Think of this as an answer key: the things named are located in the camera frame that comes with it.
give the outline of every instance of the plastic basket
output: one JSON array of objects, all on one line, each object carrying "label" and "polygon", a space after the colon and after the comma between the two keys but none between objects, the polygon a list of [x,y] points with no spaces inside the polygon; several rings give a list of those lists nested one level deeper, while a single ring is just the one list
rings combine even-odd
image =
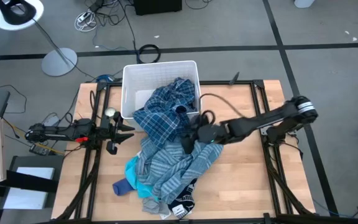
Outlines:
[{"label": "plastic basket", "polygon": [[156,88],[167,86],[178,77],[190,79],[195,84],[196,100],[193,106],[197,112],[187,115],[190,119],[198,115],[201,109],[198,103],[201,88],[197,64],[194,61],[182,61],[125,66],[122,74],[121,116],[136,131],[143,131],[133,118],[133,113],[144,107]]}]

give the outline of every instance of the clothing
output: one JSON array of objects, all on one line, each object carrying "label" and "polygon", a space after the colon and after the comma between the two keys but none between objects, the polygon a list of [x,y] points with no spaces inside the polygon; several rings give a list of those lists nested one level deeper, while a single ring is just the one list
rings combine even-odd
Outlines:
[{"label": "clothing", "polygon": [[178,218],[183,218],[187,215],[195,206],[195,202],[192,193],[195,189],[197,179],[194,179],[185,189],[179,194],[179,196],[170,204],[168,208]]},{"label": "clothing", "polygon": [[134,112],[134,119],[161,149],[165,141],[187,132],[185,127],[190,121],[186,113],[196,111],[194,100],[194,84],[189,79],[176,78],[168,86],[156,89],[145,106]]},{"label": "clothing", "polygon": [[137,190],[139,198],[153,197],[156,201],[158,201],[158,197],[154,197],[152,195],[152,186],[144,185],[137,180],[135,174],[135,165],[137,161],[138,157],[135,156],[125,165],[125,177],[128,183],[133,189]]},{"label": "clothing", "polygon": [[137,180],[152,186],[152,194],[171,204],[182,190],[204,174],[219,157],[223,146],[196,141],[191,154],[185,154],[180,138],[158,149],[150,138],[141,141],[142,152],[136,164]]},{"label": "clothing", "polygon": [[170,211],[168,205],[163,202],[156,202],[152,197],[143,199],[143,212],[149,212],[151,214],[169,215]]},{"label": "clothing", "polygon": [[127,179],[118,180],[112,185],[112,189],[114,190],[114,193],[118,196],[122,196],[131,190],[134,190],[134,188],[130,185]]}]

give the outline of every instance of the wooden tabletop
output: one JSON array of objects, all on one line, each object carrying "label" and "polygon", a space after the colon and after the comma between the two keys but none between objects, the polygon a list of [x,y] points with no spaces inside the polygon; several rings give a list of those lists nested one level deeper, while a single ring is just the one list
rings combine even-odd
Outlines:
[{"label": "wooden tabletop", "polygon": [[[278,80],[264,82],[270,109],[283,105],[284,95],[280,82]],[[95,91],[95,89],[94,83],[81,84],[75,107],[75,119],[91,117],[90,91]],[[221,95],[245,116],[255,116],[249,85],[202,85],[201,93]],[[120,110],[121,87],[113,87],[109,99],[109,106]],[[99,108],[102,108],[103,101],[102,92]],[[217,121],[237,117],[230,107],[209,96],[203,98],[203,110],[213,110]],[[105,150],[106,142],[104,143],[93,221],[160,219],[159,215],[142,212],[142,199],[138,198],[136,191],[117,196],[112,190],[112,184],[124,178],[125,163],[140,151],[140,140],[144,137],[145,133],[135,133],[134,137],[119,145],[115,156]],[[287,137],[286,142],[296,146],[295,139],[291,137]],[[77,145],[78,143],[69,142],[67,149],[74,149]],[[314,212],[299,152],[286,145],[280,146],[280,152],[289,188],[308,210]],[[77,193],[84,154],[85,150],[74,151],[64,160],[52,218],[59,216]],[[279,187],[278,189],[281,208],[285,211],[282,192]],[[257,218],[263,217],[263,213],[266,212],[274,217],[259,132],[254,131],[242,142],[225,145],[220,157],[198,179],[193,196],[195,207],[192,210],[193,213],[186,216],[188,219]],[[88,199],[89,189],[84,196],[83,217],[85,217]]]}]

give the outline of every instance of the blue sock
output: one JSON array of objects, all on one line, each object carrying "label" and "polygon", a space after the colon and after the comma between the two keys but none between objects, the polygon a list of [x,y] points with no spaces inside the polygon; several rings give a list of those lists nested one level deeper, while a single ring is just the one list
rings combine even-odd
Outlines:
[{"label": "blue sock", "polygon": [[112,189],[114,190],[114,193],[116,193],[116,195],[118,196],[122,196],[129,191],[134,190],[126,178],[115,182],[112,185]]}]

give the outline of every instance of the yellow wire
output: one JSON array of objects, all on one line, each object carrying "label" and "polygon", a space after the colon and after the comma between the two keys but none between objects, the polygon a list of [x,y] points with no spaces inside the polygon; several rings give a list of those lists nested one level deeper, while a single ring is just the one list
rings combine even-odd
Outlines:
[{"label": "yellow wire", "polygon": [[[16,126],[14,126],[13,124],[11,124],[11,123],[8,123],[7,121],[5,121],[7,124],[10,124],[17,132],[19,132],[19,135],[20,136],[22,136],[22,138],[24,138],[25,139],[25,136],[24,136],[24,134],[25,134],[25,132],[23,132],[22,130],[20,130],[19,128],[17,128]],[[36,146],[38,146],[38,147],[42,147],[42,148],[44,148],[44,149],[49,149],[49,150],[51,150],[52,152],[55,152],[55,153],[57,153],[57,154],[61,154],[61,155],[64,155],[65,153],[64,152],[60,152],[60,151],[58,151],[58,150],[56,150],[56,149],[52,149],[51,147],[48,147],[48,146],[43,146],[43,145],[41,145],[41,144],[38,144],[38,143],[34,143]]]}]

